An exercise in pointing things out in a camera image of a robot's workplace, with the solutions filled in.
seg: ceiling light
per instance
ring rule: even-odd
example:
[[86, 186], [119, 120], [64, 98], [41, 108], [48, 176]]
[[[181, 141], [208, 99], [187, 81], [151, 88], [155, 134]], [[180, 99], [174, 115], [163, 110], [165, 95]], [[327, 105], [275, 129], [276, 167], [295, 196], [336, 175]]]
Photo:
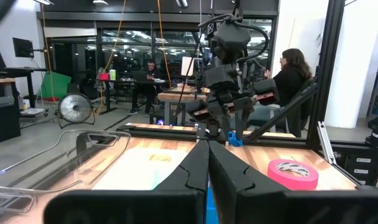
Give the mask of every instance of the ceiling light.
[[101, 5], [107, 5], [108, 6], [108, 3], [104, 0], [93, 0], [93, 3], [98, 5], [98, 6], [101, 6]]
[[45, 5], [54, 4], [54, 3], [52, 3], [51, 1], [48, 1], [48, 0], [34, 0], [34, 1], [39, 2], [41, 4], [45, 4]]

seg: man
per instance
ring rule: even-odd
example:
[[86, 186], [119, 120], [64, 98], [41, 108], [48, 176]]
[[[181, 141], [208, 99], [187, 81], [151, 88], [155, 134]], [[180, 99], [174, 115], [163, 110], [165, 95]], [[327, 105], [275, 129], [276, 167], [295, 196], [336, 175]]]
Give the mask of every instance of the man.
[[[149, 59], [147, 61], [147, 69], [145, 68], [144, 71], [147, 72], [147, 79], [151, 80], [153, 78], [161, 78], [161, 73], [159, 72], [156, 62], [154, 59]], [[153, 102], [154, 98], [157, 95], [157, 88], [154, 85], [140, 85], [138, 84], [136, 88], [133, 90], [133, 96], [132, 96], [132, 110], [128, 113], [129, 115], [132, 114], [138, 114], [139, 108], [138, 108], [138, 95], [139, 93], [142, 93], [146, 95], [146, 109], [144, 110], [144, 116], [148, 117], [150, 116], [150, 107], [151, 103]]]

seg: table leg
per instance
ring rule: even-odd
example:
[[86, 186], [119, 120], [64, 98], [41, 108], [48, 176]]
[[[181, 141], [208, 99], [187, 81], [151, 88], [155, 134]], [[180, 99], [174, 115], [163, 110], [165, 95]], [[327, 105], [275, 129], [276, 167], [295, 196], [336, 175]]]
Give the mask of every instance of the table leg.
[[165, 101], [164, 109], [164, 125], [170, 125], [170, 116], [171, 115], [171, 102]]
[[106, 111], [100, 112], [99, 115], [103, 115], [105, 113], [108, 113], [110, 111], [116, 110], [116, 108], [111, 108], [110, 106], [110, 84], [109, 82], [106, 83]]
[[181, 120], [181, 126], [184, 126], [184, 123], [186, 122], [186, 104], [182, 103], [182, 120]]
[[27, 74], [27, 85], [28, 85], [29, 104], [30, 104], [31, 108], [35, 108], [34, 87], [32, 87], [31, 72]]

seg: transparent acrylic sheet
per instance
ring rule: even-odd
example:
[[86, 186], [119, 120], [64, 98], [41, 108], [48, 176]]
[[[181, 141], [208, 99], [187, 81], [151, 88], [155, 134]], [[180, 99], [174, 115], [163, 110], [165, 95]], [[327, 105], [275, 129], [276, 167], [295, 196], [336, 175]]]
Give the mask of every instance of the transparent acrylic sheet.
[[0, 170], [0, 223], [42, 223], [49, 200], [92, 189], [129, 140], [128, 133], [69, 130], [52, 147]]

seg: concrete floor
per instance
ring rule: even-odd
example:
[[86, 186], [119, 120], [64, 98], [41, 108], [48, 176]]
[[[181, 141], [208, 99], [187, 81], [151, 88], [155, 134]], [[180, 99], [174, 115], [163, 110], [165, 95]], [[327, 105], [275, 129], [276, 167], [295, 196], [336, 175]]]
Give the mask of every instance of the concrete floor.
[[[59, 140], [59, 137], [63, 131], [71, 129], [107, 129], [110, 127], [110, 125], [115, 124], [117, 121], [126, 117], [127, 112], [130, 110], [129, 103], [118, 103], [116, 106], [120, 109], [101, 116], [96, 116], [95, 125], [76, 124], [67, 126], [65, 129], [61, 130], [57, 124], [57, 120], [55, 120], [55, 122], [35, 124], [22, 129], [20, 137], [0, 143], [0, 171], [17, 162], [23, 161], [34, 154], [37, 154], [50, 146], [53, 146]], [[126, 120], [110, 128], [109, 131], [114, 131], [117, 127], [126, 123], [148, 123], [149, 118], [145, 118], [143, 113], [144, 110], [141, 110], [140, 114], [130, 116]], [[330, 139], [333, 140], [364, 141], [364, 138], [370, 135], [370, 129], [367, 129], [367, 127], [364, 126], [357, 127], [356, 129], [338, 129], [328, 127], [328, 134]], [[4, 174], [0, 174], [0, 186], [29, 186], [30, 184], [34, 183], [35, 180], [47, 175], [49, 170], [56, 169], [65, 161], [55, 161], [53, 164], [51, 164], [51, 166], [46, 167], [46, 169], [42, 170], [41, 172], [36, 173], [30, 178], [21, 180], [20, 182], [16, 182], [16, 179], [32, 172], [34, 168], [41, 166], [43, 163], [56, 157], [57, 154], [60, 154], [61, 152], [47, 152], [46, 154], [35, 158], [30, 163], [20, 165], [18, 169], [12, 169]]]

